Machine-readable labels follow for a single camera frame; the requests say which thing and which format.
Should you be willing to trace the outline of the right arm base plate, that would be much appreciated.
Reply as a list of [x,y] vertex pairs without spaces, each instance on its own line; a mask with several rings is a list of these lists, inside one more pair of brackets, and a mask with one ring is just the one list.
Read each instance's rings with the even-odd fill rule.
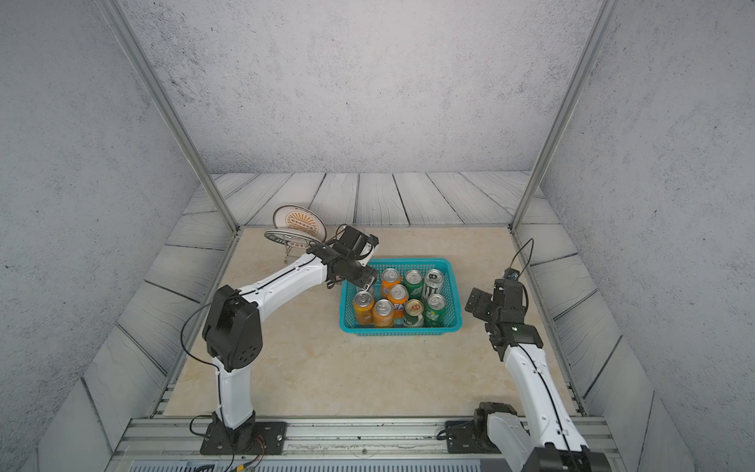
[[499,449],[483,434],[473,420],[446,421],[436,434],[446,444],[449,454],[500,454]]

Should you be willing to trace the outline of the orange soda can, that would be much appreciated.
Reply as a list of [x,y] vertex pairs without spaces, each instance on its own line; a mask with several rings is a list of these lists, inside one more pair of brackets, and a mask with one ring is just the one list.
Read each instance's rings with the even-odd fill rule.
[[359,326],[371,326],[374,323],[375,298],[369,291],[359,291],[353,298],[355,320]]

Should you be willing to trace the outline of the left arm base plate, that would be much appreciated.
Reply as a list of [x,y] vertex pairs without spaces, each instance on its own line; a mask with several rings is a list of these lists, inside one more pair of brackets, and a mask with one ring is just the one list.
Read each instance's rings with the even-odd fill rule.
[[214,419],[200,447],[200,455],[281,455],[286,440],[286,422],[248,422],[236,430]]

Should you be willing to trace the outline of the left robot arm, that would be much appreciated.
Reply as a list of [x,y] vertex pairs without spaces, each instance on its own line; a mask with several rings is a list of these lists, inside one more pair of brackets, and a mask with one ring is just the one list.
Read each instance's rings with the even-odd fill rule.
[[251,365],[263,349],[263,321],[323,283],[347,281],[363,290],[371,288],[379,273],[369,262],[378,248],[378,236],[343,224],[334,237],[309,243],[302,256],[276,273],[240,289],[225,285],[216,291],[202,338],[216,368],[215,416],[226,430],[245,427],[255,415]]

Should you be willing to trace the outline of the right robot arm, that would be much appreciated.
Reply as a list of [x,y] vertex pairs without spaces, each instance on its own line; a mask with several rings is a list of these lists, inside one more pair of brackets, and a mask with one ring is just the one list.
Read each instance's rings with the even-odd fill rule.
[[489,342],[513,378],[527,425],[509,406],[481,404],[478,441],[503,455],[512,471],[610,471],[572,422],[556,391],[538,330],[525,323],[529,308],[521,272],[509,267],[491,293],[474,288],[465,311],[485,323]]

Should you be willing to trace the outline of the orange can front row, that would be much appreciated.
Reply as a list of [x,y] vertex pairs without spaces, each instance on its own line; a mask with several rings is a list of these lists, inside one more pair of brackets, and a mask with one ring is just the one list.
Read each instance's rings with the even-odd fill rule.
[[381,299],[373,306],[373,322],[376,328],[394,326],[394,306],[389,299]]

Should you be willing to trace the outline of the teal plastic basket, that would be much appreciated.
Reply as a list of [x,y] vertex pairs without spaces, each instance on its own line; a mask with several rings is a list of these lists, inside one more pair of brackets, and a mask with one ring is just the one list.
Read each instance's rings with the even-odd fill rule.
[[385,269],[397,269],[401,275],[416,269],[425,275],[430,269],[438,269],[444,276],[444,284],[440,287],[440,294],[446,301],[446,311],[440,317],[440,325],[436,328],[374,328],[362,326],[357,322],[353,299],[359,287],[344,282],[340,296],[340,328],[346,334],[356,336],[440,336],[457,332],[462,327],[460,297],[456,287],[456,278],[451,263],[442,258],[379,258],[372,259],[369,266],[380,273]]

